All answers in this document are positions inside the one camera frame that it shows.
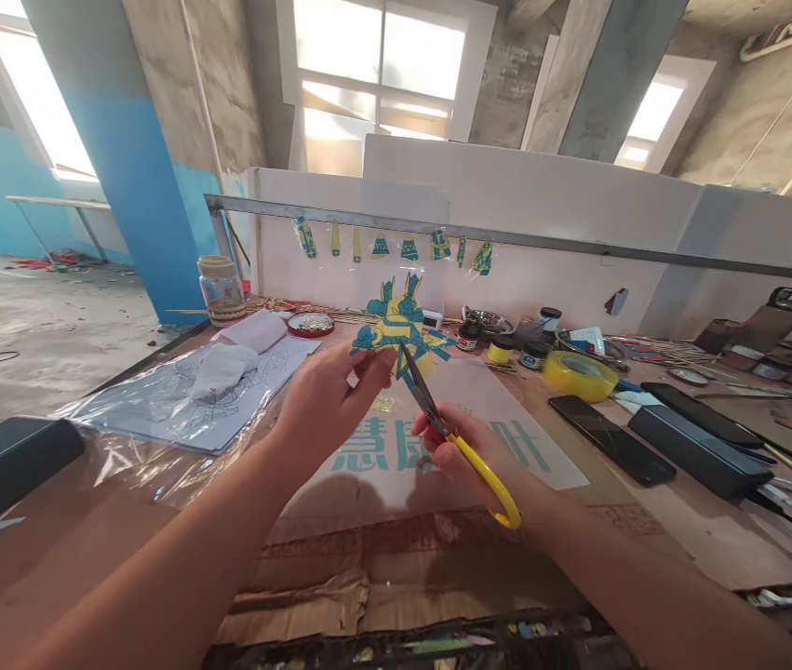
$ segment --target black box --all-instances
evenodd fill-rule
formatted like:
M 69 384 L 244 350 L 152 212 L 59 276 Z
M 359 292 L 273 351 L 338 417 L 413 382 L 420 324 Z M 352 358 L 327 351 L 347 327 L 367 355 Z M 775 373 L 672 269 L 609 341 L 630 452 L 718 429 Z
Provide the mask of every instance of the black box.
M 0 423 L 0 515 L 61 468 L 85 443 L 72 423 L 12 417 Z
M 668 407 L 643 407 L 628 427 L 724 500 L 742 499 L 774 477 L 760 463 Z

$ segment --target scissors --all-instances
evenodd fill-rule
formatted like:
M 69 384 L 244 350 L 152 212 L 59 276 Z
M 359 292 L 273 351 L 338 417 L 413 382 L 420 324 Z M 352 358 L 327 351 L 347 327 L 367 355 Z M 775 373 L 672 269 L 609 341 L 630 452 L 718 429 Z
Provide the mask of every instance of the scissors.
M 414 380 L 414 385 L 409 386 L 411 395 L 414 396 L 424 416 L 426 416 L 426 420 L 430 423 L 433 430 L 457 447 L 465 459 L 473 465 L 474 470 L 476 470 L 479 476 L 489 485 L 489 488 L 498 497 L 504 511 L 507 513 L 503 515 L 489 510 L 491 515 L 494 516 L 502 526 L 511 530 L 518 529 L 520 523 L 522 523 L 522 518 L 519 515 L 517 504 L 514 502 L 507 487 L 501 483 L 501 479 L 491 471 L 491 468 L 486 465 L 486 462 L 479 458 L 479 454 L 473 451 L 473 448 L 470 447 L 462 437 L 455 435 L 445 427 L 442 416 L 439 414 L 439 410 L 436 409 L 436 403 L 433 402 L 433 397 L 430 395 L 430 390 L 426 387 L 426 382 L 423 380 L 423 376 L 417 368 L 417 363 L 414 362 L 414 356 L 409 353 L 404 342 L 399 342 L 398 345 L 402 350 L 402 355 L 405 356 L 405 360 L 408 362 L 408 369 L 411 373 L 411 378 Z

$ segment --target ceiling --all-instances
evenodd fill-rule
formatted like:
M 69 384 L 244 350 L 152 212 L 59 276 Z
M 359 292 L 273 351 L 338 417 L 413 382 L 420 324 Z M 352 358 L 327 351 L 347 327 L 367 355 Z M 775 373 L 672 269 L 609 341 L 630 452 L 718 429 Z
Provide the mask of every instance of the ceiling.
M 690 0 L 685 20 L 710 30 L 748 37 L 792 19 L 792 0 Z

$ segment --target black phone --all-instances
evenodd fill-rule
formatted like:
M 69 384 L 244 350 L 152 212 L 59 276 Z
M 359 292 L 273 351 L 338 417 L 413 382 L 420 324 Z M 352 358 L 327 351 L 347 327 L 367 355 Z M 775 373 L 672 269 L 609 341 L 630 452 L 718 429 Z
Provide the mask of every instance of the black phone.
M 664 484 L 678 471 L 665 459 L 588 405 L 577 395 L 561 395 L 547 401 L 619 467 L 642 486 Z
M 695 423 L 719 440 L 745 449 L 763 449 L 765 446 L 760 438 L 745 428 L 738 426 L 723 414 L 719 414 L 708 405 L 671 384 L 644 382 L 640 387 L 652 394 L 663 405 L 673 409 L 689 422 Z

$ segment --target person's left hand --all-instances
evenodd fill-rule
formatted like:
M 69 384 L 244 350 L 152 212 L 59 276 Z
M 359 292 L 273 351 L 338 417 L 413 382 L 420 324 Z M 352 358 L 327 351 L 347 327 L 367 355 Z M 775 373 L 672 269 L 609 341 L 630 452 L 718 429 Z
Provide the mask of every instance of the person's left hand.
M 392 385 L 396 350 L 358 351 L 344 342 L 308 357 L 289 384 L 272 433 L 311 472 L 349 439 L 374 398 Z M 355 388 L 346 380 L 355 371 Z

